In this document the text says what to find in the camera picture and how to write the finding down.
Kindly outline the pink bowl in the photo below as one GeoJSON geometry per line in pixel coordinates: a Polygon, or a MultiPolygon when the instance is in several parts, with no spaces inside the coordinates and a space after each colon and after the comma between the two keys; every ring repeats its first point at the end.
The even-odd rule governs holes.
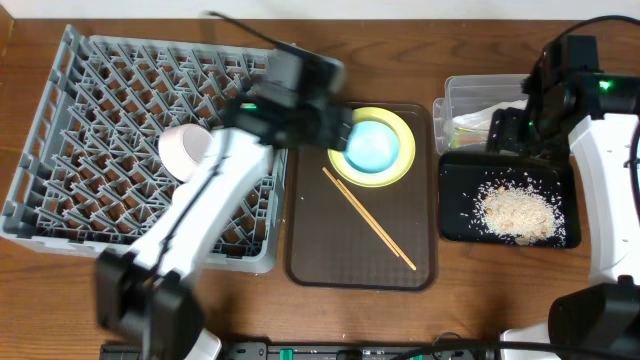
{"type": "Polygon", "coordinates": [[[187,182],[203,160],[211,141],[211,133],[199,125],[170,128],[158,140],[162,165],[177,180],[187,182]]]}

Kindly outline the white paper napkin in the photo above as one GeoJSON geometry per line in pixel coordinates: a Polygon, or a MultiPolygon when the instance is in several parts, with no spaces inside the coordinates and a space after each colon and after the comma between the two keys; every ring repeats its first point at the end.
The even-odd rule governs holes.
{"type": "Polygon", "coordinates": [[[452,122],[455,128],[469,131],[488,131],[495,111],[507,108],[523,110],[526,107],[526,104],[526,100],[500,102],[477,112],[455,116],[452,119],[452,122]]]}

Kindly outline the light blue bowl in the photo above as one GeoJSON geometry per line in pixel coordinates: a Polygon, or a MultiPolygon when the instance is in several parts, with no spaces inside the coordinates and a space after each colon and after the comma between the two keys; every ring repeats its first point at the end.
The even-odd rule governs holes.
{"type": "Polygon", "coordinates": [[[363,121],[355,124],[343,156],[355,170],[373,174],[395,163],[399,147],[398,136],[388,125],[363,121]]]}

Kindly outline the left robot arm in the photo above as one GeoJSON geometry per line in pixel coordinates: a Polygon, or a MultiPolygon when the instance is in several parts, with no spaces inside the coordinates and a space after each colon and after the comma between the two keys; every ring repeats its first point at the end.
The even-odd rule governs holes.
{"type": "Polygon", "coordinates": [[[230,217],[271,167],[279,149],[302,144],[342,151],[351,109],[334,100],[341,61],[277,42],[254,91],[226,101],[222,126],[177,199],[126,251],[96,259],[98,324],[139,346],[143,359],[213,359],[220,343],[205,329],[193,293],[230,217]]]}

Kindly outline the rice food scraps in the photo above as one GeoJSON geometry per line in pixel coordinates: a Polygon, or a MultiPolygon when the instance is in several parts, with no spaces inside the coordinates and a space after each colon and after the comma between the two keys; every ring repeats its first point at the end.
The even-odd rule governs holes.
{"type": "Polygon", "coordinates": [[[485,175],[473,190],[462,193],[471,208],[457,214],[469,222],[469,230],[520,246],[566,243],[559,182],[513,168],[485,175]]]}

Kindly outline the green orange snack wrapper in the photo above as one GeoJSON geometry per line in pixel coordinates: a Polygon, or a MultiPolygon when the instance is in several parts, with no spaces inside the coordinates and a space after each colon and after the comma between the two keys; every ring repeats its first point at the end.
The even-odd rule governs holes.
{"type": "Polygon", "coordinates": [[[488,130],[470,130],[455,127],[449,138],[449,148],[458,149],[467,146],[476,146],[484,149],[488,136],[488,130]]]}

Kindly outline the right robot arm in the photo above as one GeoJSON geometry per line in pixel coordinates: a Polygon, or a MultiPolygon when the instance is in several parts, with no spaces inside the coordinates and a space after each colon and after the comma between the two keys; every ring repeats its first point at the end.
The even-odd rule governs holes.
{"type": "Polygon", "coordinates": [[[523,110],[498,110],[486,148],[576,161],[590,242],[590,287],[558,298],[546,322],[503,342],[639,354],[639,80],[604,73],[593,36],[545,46],[522,85],[523,110]]]}

